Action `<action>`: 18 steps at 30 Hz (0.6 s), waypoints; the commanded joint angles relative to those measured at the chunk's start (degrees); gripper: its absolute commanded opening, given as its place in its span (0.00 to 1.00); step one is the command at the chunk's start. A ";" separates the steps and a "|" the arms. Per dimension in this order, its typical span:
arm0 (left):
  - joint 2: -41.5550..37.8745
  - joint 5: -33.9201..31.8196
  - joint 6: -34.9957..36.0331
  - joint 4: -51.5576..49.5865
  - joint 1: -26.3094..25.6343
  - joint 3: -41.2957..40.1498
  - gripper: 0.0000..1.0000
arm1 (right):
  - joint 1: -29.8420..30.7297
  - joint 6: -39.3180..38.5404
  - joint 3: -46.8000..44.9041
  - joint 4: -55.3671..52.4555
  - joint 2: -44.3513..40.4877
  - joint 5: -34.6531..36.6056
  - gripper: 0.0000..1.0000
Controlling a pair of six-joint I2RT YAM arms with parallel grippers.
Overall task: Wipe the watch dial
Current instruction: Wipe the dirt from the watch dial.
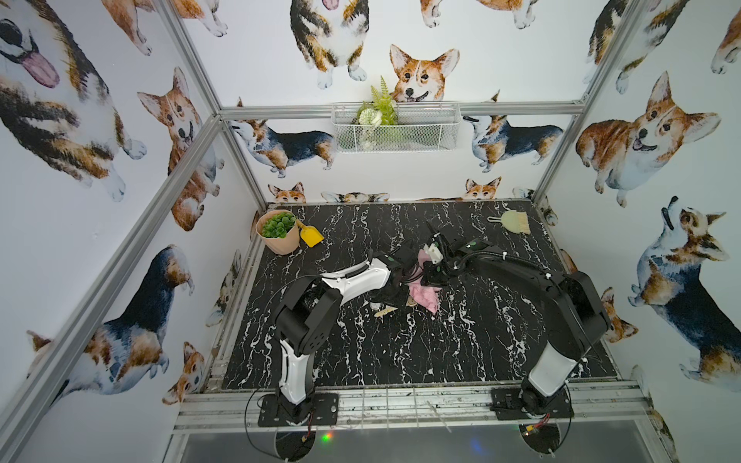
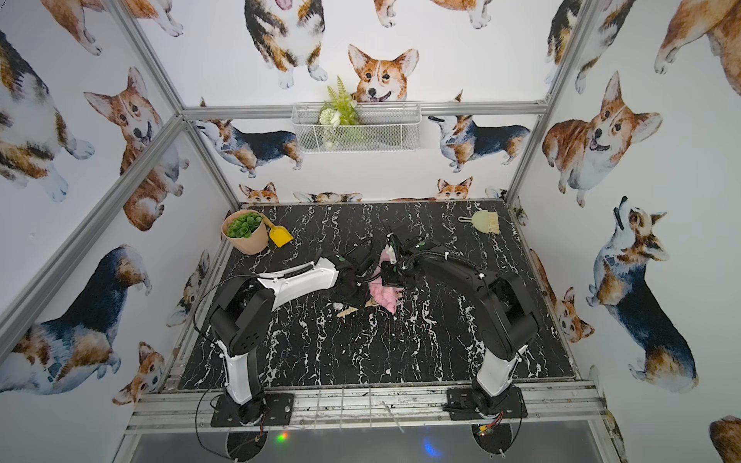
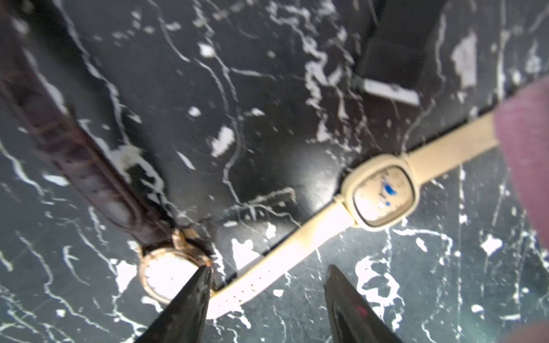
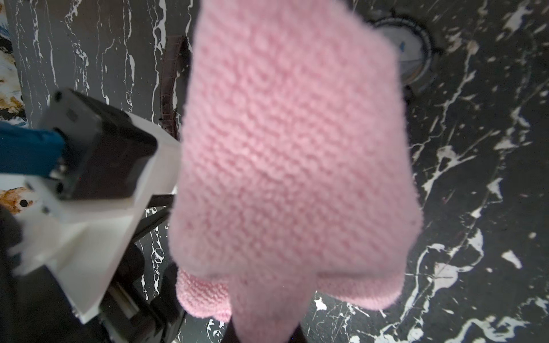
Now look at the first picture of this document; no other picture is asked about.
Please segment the pink cloth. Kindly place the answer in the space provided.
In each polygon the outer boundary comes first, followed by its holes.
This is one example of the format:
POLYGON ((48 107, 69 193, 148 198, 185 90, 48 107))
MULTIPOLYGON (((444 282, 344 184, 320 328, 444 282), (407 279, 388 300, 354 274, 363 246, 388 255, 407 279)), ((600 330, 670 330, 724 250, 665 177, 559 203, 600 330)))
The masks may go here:
POLYGON ((424 250, 420 250, 417 265, 406 283, 409 290, 407 306, 424 308, 435 316, 440 308, 438 292, 441 289, 440 287, 430 287, 422 284, 424 264, 430 262, 430 256, 424 250))

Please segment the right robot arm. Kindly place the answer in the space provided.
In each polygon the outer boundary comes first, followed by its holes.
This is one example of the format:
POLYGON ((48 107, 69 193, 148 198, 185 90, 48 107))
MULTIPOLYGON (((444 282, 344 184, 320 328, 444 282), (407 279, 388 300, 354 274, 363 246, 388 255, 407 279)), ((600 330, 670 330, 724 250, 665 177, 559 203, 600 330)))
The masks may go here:
POLYGON ((445 287, 465 274, 514 289, 534 304, 543 317, 546 342, 536 364, 521 383, 524 411, 543 415, 553 398, 565 389, 577 364, 606 334, 610 318, 590 277, 581 271, 550 271, 484 240, 459 247, 432 225, 423 283, 445 287))

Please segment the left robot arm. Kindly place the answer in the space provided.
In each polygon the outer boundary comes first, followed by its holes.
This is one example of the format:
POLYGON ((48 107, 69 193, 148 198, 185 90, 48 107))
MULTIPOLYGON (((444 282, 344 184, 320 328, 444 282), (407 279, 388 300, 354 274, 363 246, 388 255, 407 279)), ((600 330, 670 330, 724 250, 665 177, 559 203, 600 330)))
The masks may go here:
POLYGON ((376 310, 401 308, 409 297, 411 280, 419 274, 418 255, 403 246, 395 252, 370 253, 351 267, 303 276, 292 282, 273 309, 283 360, 280 395, 293 406, 314 393, 314 355, 328 340, 341 307, 365 298, 376 310))

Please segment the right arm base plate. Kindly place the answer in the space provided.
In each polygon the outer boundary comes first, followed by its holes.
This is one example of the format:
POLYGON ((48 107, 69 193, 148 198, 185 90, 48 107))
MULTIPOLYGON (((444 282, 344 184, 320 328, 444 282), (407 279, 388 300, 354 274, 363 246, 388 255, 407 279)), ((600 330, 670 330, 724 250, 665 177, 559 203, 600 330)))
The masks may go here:
POLYGON ((490 390, 493 411, 500 421, 569 419, 574 415, 567 388, 563 387, 551 397, 542 397, 535 390, 520 388, 493 388, 490 390))

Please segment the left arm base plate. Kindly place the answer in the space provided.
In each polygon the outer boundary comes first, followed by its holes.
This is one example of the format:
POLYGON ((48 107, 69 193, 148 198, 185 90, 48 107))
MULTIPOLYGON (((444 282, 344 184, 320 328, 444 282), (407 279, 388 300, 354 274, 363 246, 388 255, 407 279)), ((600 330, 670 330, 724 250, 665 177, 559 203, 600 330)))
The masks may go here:
POLYGON ((314 394, 296 405, 281 394, 268 394, 262 398, 258 426, 335 426, 338 422, 339 401, 338 394, 314 394))

